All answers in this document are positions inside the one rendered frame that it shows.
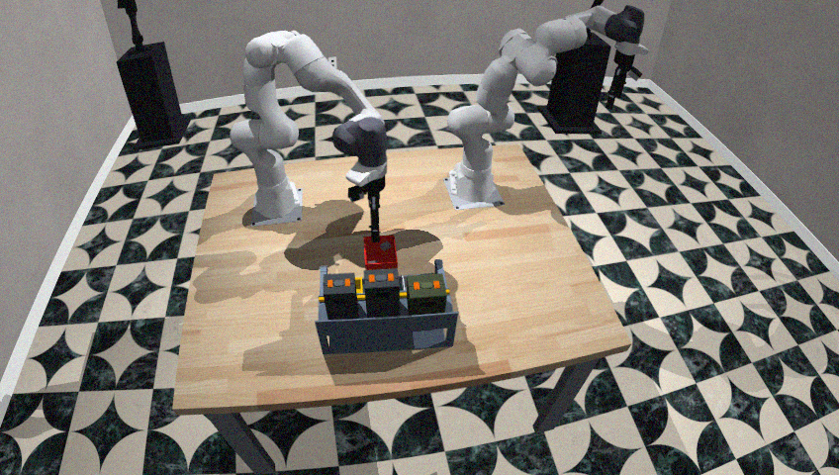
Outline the red bin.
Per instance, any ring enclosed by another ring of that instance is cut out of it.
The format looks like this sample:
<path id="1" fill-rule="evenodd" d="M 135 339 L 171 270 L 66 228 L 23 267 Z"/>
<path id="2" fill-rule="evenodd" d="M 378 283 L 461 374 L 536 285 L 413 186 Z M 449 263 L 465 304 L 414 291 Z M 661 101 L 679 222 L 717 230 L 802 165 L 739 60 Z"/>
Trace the red bin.
<path id="1" fill-rule="evenodd" d="M 391 244 L 391 248 L 383 251 L 380 244 L 385 241 Z M 364 251 L 366 270 L 398 268 L 394 235 L 380 236 L 380 242 L 371 242 L 371 237 L 364 237 Z M 378 263 L 367 263 L 373 260 L 377 260 Z"/>

